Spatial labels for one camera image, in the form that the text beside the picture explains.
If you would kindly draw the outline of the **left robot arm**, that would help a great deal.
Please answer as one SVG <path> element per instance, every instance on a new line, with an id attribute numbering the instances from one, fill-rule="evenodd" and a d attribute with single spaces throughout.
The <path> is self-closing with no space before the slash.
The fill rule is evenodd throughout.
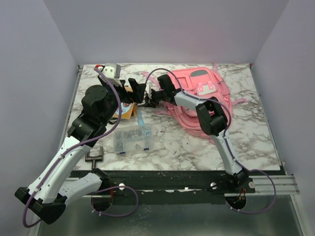
<path id="1" fill-rule="evenodd" d="M 92 169 L 70 184 L 66 184 L 65 180 L 96 142 L 111 133 L 106 130 L 106 125 L 116 111 L 122 110 L 122 103 L 143 101 L 146 84 L 139 84 L 133 78 L 129 78 L 128 82 L 130 91 L 126 90 L 123 80 L 114 85 L 109 79 L 86 90 L 81 100 L 82 112 L 73 121 L 57 154 L 32 184 L 20 187 L 15 192 L 15 197 L 25 205 L 25 227 L 30 227 L 26 223 L 28 210 L 46 224 L 52 224 L 61 217 L 70 203 L 87 194 L 126 189 L 124 185 L 114 184 L 109 175 L 99 168 Z"/>

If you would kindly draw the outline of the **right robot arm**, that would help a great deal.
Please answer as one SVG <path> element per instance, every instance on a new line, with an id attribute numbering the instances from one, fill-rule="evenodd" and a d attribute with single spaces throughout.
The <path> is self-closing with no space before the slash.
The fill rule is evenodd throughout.
<path id="1" fill-rule="evenodd" d="M 175 88 L 168 75 L 158 77 L 160 90 L 156 91 L 145 85 L 144 98 L 147 103 L 168 102 L 193 110 L 197 114 L 201 130 L 214 141 L 223 161 L 226 172 L 227 189 L 233 193 L 243 189 L 249 178 L 248 170 L 240 163 L 228 137 L 231 125 L 231 113 L 215 97 L 202 98 L 189 94 L 182 88 Z"/>

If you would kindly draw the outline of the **pink white mini stapler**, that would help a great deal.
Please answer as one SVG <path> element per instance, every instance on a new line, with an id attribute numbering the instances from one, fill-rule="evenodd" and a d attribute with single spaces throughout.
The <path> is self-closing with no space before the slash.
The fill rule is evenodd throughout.
<path id="1" fill-rule="evenodd" d="M 151 89 L 151 86 L 149 84 L 146 84 L 145 98 L 152 99 L 152 89 Z"/>

